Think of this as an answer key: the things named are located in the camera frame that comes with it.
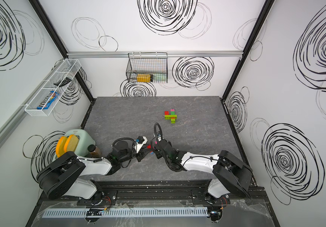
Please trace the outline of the lime green long lego brick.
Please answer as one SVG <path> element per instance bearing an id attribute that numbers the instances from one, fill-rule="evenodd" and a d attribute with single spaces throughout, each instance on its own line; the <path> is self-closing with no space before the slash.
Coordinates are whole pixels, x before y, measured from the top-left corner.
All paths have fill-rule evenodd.
<path id="1" fill-rule="evenodd" d="M 176 118 L 177 118 L 177 115 L 165 115 L 164 116 L 165 120 L 176 119 Z"/>

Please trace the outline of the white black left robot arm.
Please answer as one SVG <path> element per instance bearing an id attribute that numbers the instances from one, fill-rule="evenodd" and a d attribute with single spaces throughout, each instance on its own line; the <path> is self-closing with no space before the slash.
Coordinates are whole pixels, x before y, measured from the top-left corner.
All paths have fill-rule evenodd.
<path id="1" fill-rule="evenodd" d="M 133 159 L 141 161 L 152 152 L 151 142 L 145 136 L 137 139 L 119 138 L 112 144 L 112 152 L 103 158 L 85 158 L 68 151 L 41 170 L 36 180 L 51 200 L 62 196 L 92 198 L 98 191 L 93 180 L 83 180 L 82 176 L 110 176 Z"/>

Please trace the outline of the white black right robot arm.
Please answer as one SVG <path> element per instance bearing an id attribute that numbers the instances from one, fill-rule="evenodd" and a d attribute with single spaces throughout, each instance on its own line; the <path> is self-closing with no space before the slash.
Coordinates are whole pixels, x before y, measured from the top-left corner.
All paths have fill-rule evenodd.
<path id="1" fill-rule="evenodd" d="M 216 178 L 211 180 L 207 193 L 220 198 L 223 195 L 233 194 L 241 198 L 249 198 L 252 169 L 227 150 L 219 154 L 200 155 L 188 151 L 175 149 L 163 136 L 159 123 L 153 127 L 156 145 L 154 151 L 162 157 L 168 168 L 174 172 L 200 171 L 213 174 Z"/>

